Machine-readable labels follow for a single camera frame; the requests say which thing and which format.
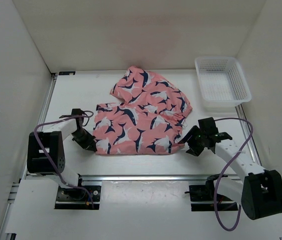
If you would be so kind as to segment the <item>pink shark print shorts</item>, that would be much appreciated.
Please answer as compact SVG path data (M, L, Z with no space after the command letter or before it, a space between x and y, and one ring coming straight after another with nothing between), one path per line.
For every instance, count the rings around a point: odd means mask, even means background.
M98 155L170 155L184 147L180 140L192 107L163 76L131 66L110 94L121 102L96 106Z

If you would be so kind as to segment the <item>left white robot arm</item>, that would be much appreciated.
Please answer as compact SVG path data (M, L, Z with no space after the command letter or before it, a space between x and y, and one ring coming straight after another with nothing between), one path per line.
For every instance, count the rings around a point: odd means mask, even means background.
M95 136L84 128L93 115L90 110L74 108L56 121L37 125L28 138L28 172L55 181L68 189L74 200L84 198L86 188L80 183L80 174L66 164L63 142L72 137L83 150L96 152Z

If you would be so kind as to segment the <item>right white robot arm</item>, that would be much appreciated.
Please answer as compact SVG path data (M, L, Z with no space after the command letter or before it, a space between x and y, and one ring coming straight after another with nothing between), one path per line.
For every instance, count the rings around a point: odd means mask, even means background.
M241 180L236 182L220 174L207 178L205 194L211 200L225 196L236 202L251 220L282 213L282 177L276 170L267 170L238 147L226 132L219 132L212 117L200 119L198 125L180 140L187 144L187 153L199 156L204 149L211 150L226 162Z

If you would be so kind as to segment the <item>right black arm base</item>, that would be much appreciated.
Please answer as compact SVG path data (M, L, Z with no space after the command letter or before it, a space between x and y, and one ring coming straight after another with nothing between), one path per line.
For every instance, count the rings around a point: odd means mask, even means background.
M213 212L214 211L214 182L219 177L218 174L207 178L205 184L189 185L189 189L184 192L189 195L192 212ZM216 206L218 211L237 211L238 205L230 198L217 194Z

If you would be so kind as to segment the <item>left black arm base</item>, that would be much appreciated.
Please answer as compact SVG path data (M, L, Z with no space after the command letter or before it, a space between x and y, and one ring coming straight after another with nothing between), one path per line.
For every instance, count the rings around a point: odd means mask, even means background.
M101 199L101 182L79 180L79 184L85 190L75 188L58 187L54 208L56 210L99 210Z

